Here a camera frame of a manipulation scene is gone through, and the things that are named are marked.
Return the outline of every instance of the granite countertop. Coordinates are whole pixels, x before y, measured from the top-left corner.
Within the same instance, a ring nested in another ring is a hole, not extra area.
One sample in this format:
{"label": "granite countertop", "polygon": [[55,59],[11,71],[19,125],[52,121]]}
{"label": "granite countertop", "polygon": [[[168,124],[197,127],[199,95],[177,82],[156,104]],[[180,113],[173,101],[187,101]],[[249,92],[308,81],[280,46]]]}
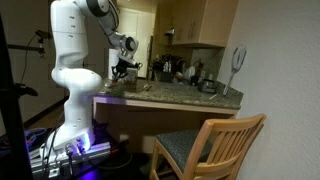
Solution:
{"label": "granite countertop", "polygon": [[[151,85],[151,88],[143,90],[144,85]],[[222,95],[224,84],[216,81],[217,95],[200,92],[197,86],[146,81],[138,79],[134,88],[121,83],[112,86],[105,86],[97,96],[111,96],[131,100],[142,100],[151,102],[185,104],[195,106],[206,106],[226,109],[240,109],[243,93],[229,88],[226,96]]]}

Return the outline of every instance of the chair backrest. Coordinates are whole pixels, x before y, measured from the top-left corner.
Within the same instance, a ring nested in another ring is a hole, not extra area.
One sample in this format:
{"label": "chair backrest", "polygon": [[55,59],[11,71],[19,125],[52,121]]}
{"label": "chair backrest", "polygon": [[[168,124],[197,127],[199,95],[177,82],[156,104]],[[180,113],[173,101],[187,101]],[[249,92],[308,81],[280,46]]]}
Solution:
{"label": "chair backrest", "polygon": [[[243,119],[206,120],[189,154],[184,179],[213,179],[226,175],[235,179],[265,119],[264,114],[258,114]],[[204,153],[208,142],[212,144],[208,153]]]}

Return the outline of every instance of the kitchen counter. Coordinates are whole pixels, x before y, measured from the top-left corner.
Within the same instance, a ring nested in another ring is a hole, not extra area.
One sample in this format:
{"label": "kitchen counter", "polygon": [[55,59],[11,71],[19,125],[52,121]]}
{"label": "kitchen counter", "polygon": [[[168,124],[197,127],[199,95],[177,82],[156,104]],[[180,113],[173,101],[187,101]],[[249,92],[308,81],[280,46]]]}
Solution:
{"label": "kitchen counter", "polygon": [[[94,97],[93,118],[106,123],[117,141],[130,139],[129,151],[152,153],[156,134],[198,129],[205,119],[236,116],[243,94],[229,88],[224,97],[224,85],[217,83],[214,98],[189,85],[138,80],[130,88],[118,83]],[[143,89],[146,84],[149,90]]]}
{"label": "kitchen counter", "polygon": [[[211,98],[213,94],[200,92],[197,89],[197,86],[138,80],[135,90],[130,90],[127,86],[118,83],[111,87],[104,87],[95,99],[110,97],[120,98],[121,100],[165,103],[169,106],[181,105],[181,108],[183,108],[183,105],[192,106],[193,109],[198,107],[195,111],[201,111],[201,109],[207,111],[206,109],[208,108],[239,110],[243,93],[233,88],[229,88],[227,96],[223,96],[222,92],[224,84],[220,82],[216,83],[217,95],[214,98]],[[151,85],[151,88],[148,91],[142,90],[143,86],[146,84]]]}

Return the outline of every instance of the utensil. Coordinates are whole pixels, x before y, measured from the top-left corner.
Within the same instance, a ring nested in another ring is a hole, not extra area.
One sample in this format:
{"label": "utensil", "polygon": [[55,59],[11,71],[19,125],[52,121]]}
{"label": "utensil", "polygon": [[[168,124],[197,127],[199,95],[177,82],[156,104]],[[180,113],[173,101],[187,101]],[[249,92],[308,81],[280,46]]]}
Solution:
{"label": "utensil", "polygon": [[232,57],[232,64],[231,64],[231,76],[230,76],[228,84],[224,88],[224,91],[223,91],[224,96],[227,95],[227,92],[228,92],[230,83],[232,81],[233,75],[240,70],[246,54],[247,54],[247,49],[244,45],[240,45],[234,50],[233,57]]}
{"label": "utensil", "polygon": [[216,96],[217,96],[217,94],[211,96],[209,99],[213,99],[213,98],[216,97]]}
{"label": "utensil", "polygon": [[149,91],[152,86],[150,84],[145,84],[139,92],[141,91]]}

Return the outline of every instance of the ceiling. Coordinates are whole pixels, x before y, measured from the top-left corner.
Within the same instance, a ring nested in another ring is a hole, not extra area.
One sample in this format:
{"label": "ceiling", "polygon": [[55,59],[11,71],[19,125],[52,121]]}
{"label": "ceiling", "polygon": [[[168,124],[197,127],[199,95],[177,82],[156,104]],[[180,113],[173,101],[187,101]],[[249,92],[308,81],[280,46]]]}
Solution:
{"label": "ceiling", "polygon": [[160,1],[163,2],[172,0],[117,0],[117,6],[138,11],[156,13],[157,4]]}

